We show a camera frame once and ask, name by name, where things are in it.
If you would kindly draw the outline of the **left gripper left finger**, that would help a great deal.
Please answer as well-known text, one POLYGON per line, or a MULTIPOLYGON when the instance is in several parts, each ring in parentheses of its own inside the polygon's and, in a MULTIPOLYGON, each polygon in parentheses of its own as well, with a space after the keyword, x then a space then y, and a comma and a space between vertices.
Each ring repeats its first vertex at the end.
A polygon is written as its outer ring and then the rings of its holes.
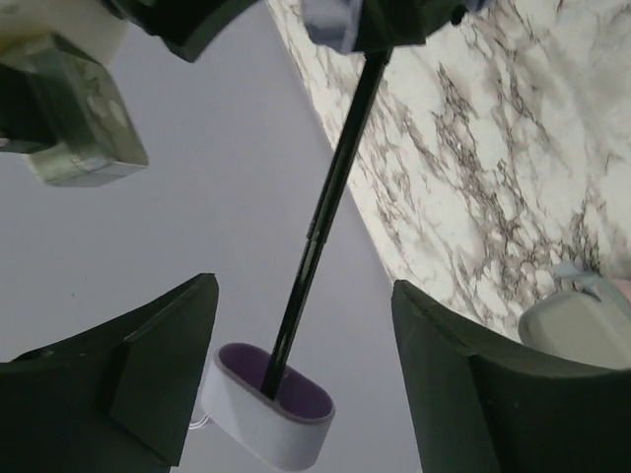
POLYGON ((5 472, 168 472, 181 462, 219 299, 202 273, 1 367, 5 472))

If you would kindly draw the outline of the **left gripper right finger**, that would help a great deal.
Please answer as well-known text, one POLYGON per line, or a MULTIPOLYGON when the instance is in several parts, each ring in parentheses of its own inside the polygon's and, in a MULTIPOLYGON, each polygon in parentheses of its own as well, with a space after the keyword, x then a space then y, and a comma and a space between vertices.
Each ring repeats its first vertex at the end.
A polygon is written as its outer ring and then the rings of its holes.
POLYGON ((423 471, 629 470, 629 371, 529 348, 406 280, 391 317, 423 471))

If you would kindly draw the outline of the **lavender folding umbrella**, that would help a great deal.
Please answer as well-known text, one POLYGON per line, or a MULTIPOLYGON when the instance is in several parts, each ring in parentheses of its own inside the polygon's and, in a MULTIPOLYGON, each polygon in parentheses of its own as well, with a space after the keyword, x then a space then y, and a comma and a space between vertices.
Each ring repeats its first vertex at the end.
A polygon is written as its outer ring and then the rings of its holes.
POLYGON ((330 395, 287 362, 379 85, 396 48, 354 52, 364 1, 304 1, 312 43, 365 63, 307 233, 272 351, 230 343, 212 356, 201 387, 204 418, 268 466, 304 472, 317 461, 336 413, 330 395))

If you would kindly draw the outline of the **pink zippered umbrella case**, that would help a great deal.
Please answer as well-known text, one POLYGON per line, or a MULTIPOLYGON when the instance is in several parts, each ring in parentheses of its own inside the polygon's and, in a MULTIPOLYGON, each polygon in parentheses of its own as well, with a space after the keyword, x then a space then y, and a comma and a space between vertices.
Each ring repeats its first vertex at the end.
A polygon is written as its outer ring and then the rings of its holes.
POLYGON ((527 309, 518 322, 521 342, 562 359, 612 370, 630 368, 630 280, 553 267, 559 282, 576 289, 553 294, 527 309))

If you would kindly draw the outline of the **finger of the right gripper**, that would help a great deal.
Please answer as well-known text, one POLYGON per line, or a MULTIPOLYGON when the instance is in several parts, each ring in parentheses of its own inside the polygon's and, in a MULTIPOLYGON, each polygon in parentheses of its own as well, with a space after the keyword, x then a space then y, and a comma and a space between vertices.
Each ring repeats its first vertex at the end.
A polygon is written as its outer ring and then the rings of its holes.
POLYGON ((208 45, 256 0, 101 1, 120 20, 158 37, 179 59, 196 62, 208 45))
POLYGON ((458 25, 470 12, 470 1, 364 1, 353 51, 372 53, 422 45, 442 27, 458 25))

